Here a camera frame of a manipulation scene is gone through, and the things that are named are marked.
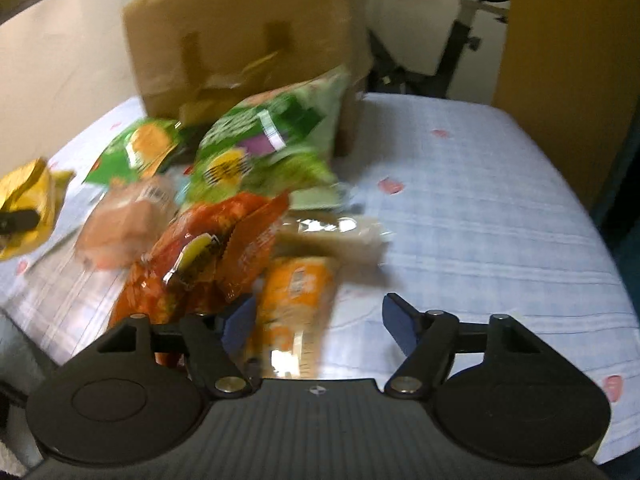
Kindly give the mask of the orange yellow snack pack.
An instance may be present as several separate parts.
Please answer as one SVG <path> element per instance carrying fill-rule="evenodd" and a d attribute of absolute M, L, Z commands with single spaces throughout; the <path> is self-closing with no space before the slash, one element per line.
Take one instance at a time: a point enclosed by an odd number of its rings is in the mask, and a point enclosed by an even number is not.
<path fill-rule="evenodd" d="M 279 257 L 270 262 L 246 347 L 247 359 L 257 363 L 262 377 L 318 377 L 339 270 L 331 257 Z"/>

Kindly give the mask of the orange red chip bag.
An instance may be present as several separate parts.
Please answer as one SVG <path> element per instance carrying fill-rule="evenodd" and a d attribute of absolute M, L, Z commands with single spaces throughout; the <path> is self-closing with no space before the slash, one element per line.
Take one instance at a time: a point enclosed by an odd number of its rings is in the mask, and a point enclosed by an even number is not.
<path fill-rule="evenodd" d="M 232 304 L 265 270 L 286 212 L 288 193 L 241 192 L 190 207 L 131 266 L 108 326 L 134 314 L 170 324 Z"/>

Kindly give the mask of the black exercise bike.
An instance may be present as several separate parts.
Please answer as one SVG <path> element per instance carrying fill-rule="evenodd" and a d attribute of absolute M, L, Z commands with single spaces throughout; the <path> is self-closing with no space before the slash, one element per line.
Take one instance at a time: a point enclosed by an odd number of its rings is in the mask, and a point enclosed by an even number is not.
<path fill-rule="evenodd" d="M 510 0 L 368 0 L 370 92 L 490 103 Z"/>

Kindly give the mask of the light green veggie ring bag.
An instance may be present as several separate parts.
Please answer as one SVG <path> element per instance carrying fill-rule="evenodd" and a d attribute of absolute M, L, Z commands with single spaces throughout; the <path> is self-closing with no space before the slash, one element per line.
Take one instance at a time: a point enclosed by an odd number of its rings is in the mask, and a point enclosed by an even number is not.
<path fill-rule="evenodd" d="M 330 162 L 347 83 L 338 66 L 236 104 L 204 134 L 184 202 L 218 203 L 245 191 L 290 192 L 296 208 L 336 205 Z"/>

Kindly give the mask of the yellow snack packet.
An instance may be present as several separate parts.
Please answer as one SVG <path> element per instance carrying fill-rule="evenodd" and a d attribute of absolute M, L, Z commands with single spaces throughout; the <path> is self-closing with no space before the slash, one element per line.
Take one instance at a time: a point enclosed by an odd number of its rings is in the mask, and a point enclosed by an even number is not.
<path fill-rule="evenodd" d="M 37 158 L 1 178 L 1 260 L 40 247 L 53 233 L 73 170 L 52 170 Z"/>

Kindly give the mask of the clear cracker pack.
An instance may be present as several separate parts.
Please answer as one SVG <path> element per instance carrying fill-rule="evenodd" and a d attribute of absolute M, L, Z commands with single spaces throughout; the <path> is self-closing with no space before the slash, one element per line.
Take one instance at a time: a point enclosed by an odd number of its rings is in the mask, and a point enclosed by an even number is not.
<path fill-rule="evenodd" d="M 332 257 L 378 266 L 394 236 L 378 219 L 361 214 L 293 211 L 284 217 L 274 249 L 281 256 Z"/>

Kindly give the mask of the brown cardboard box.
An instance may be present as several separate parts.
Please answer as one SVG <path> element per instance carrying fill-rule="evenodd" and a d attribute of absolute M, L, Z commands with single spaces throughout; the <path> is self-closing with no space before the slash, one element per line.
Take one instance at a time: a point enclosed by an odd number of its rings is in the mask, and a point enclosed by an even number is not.
<path fill-rule="evenodd" d="M 372 67 L 367 0 L 132 0 L 122 11 L 146 112 L 212 124 L 248 96 L 349 74 L 334 154 L 354 147 Z"/>

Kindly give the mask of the green red corn snack bag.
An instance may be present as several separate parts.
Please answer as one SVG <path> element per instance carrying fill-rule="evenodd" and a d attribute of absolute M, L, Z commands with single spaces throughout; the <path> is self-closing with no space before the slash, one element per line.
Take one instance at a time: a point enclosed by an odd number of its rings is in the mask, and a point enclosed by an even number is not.
<path fill-rule="evenodd" d="M 181 122 L 142 118 L 111 140 L 96 159 L 84 182 L 121 186 L 149 179 L 180 144 Z"/>

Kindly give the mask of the orange sausage pack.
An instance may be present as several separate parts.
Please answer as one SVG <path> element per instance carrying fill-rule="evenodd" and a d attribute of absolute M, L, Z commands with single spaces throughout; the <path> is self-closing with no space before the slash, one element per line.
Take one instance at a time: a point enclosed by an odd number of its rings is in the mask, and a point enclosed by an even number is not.
<path fill-rule="evenodd" d="M 96 205 L 75 244 L 88 268 L 126 268 L 148 252 L 178 209 L 175 185 L 166 177 L 111 188 Z"/>

